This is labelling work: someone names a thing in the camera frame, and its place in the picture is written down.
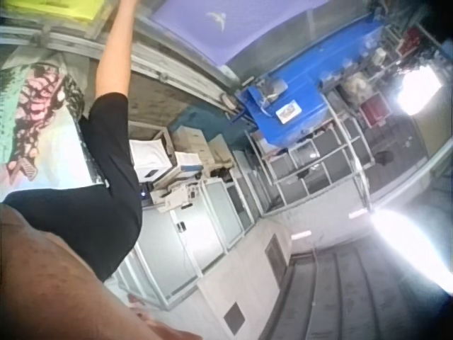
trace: black t-shirt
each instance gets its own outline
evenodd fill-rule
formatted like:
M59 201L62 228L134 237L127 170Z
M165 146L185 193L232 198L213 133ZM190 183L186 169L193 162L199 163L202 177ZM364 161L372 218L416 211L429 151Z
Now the black t-shirt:
M127 136L127 97L101 96L89 119L82 118L79 125L108 188L18 191L4 203L35 229L61 237L105 281L132 249L142 226L139 182Z

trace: blue container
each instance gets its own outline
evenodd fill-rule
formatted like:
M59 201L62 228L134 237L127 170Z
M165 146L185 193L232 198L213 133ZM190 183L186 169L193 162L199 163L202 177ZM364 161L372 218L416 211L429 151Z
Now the blue container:
M266 140L278 147L289 147L321 124L328 108L319 93L319 82L329 74L339 74L348 62L358 62L363 52L377 44L381 29L382 23L378 21L358 21L316 44L285 66L266 74L265 77L282 79L288 85L275 102L264 108L268 115L257 104L256 87L243 90L238 98ZM276 112L292 101L296 101L302 112L283 124Z

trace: purple panel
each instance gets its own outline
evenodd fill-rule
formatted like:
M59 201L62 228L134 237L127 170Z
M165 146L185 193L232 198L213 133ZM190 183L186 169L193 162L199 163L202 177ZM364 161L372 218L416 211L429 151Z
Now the purple panel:
M326 2L328 0L167 0L151 18L215 64L223 65L275 26Z

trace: skin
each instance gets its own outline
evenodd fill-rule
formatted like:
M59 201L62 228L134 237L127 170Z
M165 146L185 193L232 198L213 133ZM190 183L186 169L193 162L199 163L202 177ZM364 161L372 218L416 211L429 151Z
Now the skin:
M121 0L96 74L96 98L127 95L137 0ZM0 339L200 340L133 311L54 234L0 204Z

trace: sticker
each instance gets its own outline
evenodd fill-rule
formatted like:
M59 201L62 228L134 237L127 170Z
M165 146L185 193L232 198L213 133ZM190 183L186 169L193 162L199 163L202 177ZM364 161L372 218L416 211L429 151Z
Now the sticker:
M291 103L277 110L276 114L280 121L285 124L293 119L296 115L299 115L301 112L302 109L299 105L297 105L296 101L291 101Z

